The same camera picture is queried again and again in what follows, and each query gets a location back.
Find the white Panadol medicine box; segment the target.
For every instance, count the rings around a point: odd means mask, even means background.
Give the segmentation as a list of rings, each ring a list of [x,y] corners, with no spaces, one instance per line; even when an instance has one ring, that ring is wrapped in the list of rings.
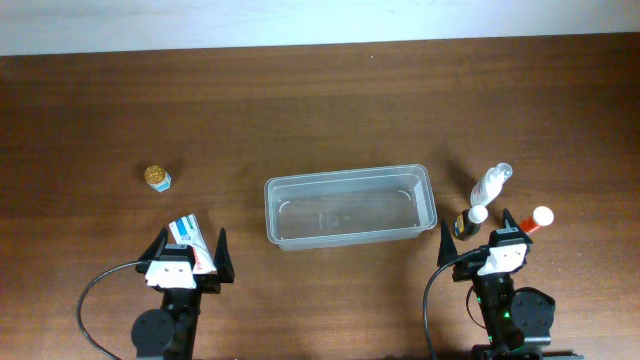
[[[194,274],[204,275],[217,271],[213,256],[206,245],[194,214],[183,216],[171,222],[169,229],[177,244],[189,245],[192,248],[195,257]]]

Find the clear plastic container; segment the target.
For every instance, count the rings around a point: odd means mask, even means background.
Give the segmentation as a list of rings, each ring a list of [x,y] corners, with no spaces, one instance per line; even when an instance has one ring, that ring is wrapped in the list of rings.
[[[264,201],[268,239],[285,251],[412,239],[438,223],[420,164],[274,177]]]

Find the orange bottle white cap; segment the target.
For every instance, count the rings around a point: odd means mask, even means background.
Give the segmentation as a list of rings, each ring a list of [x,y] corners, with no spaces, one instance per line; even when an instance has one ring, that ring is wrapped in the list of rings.
[[[520,223],[520,228],[526,234],[531,234],[539,228],[551,225],[554,219],[554,213],[549,207],[538,206],[528,218]]]

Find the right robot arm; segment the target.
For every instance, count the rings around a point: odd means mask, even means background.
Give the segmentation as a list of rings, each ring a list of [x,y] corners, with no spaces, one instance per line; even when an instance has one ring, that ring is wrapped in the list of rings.
[[[503,211],[503,227],[490,233],[487,244],[458,253],[448,224],[441,225],[438,269],[430,277],[423,295],[423,317],[428,317],[428,294],[437,277],[452,268],[455,282],[470,281],[476,295],[489,343],[475,345],[475,360],[553,360],[580,359],[570,350],[546,352],[551,344],[555,300],[544,292],[523,287],[516,289],[511,276],[526,264],[533,241]]]

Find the white spray bottle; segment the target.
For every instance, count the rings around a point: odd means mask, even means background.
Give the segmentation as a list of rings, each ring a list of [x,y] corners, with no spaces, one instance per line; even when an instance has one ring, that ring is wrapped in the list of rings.
[[[476,183],[470,194],[470,205],[489,205],[502,191],[504,183],[513,175],[508,163],[499,163],[487,170]]]

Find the dark bottle white cap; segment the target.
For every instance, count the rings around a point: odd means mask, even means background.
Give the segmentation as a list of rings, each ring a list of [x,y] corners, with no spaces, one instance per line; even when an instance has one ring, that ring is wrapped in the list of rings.
[[[467,241],[481,228],[488,218],[488,210],[483,205],[476,205],[462,211],[454,222],[454,236],[461,241]]]

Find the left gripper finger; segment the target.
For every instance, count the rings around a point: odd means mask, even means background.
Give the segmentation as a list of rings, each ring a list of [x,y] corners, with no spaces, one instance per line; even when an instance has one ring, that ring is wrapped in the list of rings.
[[[235,270],[229,253],[227,235],[224,228],[221,228],[219,232],[213,262],[216,267],[219,282],[233,283],[235,280]]]
[[[151,245],[142,253],[135,266],[135,271],[145,274],[150,267],[151,262],[158,258],[168,242],[168,230],[163,227]]]

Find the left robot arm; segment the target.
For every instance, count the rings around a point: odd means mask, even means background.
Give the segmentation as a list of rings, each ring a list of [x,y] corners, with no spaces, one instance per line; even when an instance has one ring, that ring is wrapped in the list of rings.
[[[202,296],[218,294],[222,284],[234,282],[225,230],[219,232],[213,264],[214,272],[197,274],[193,247],[170,244],[165,228],[143,252],[136,271],[163,299],[160,307],[142,313],[132,325],[131,341],[138,359],[193,356]]]

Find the gold lid balm jar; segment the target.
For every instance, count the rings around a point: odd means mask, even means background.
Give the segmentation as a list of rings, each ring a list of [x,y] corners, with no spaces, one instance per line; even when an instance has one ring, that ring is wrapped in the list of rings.
[[[151,165],[145,169],[144,180],[151,188],[158,192],[168,190],[172,181],[169,173],[158,165]]]

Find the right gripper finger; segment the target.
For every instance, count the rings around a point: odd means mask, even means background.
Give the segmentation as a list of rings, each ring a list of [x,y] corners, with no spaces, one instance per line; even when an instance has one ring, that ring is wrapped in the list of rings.
[[[503,209],[502,222],[504,231],[521,231],[518,222],[513,218],[507,208]]]
[[[459,256],[450,228],[445,220],[441,221],[440,245],[437,266],[444,267]]]

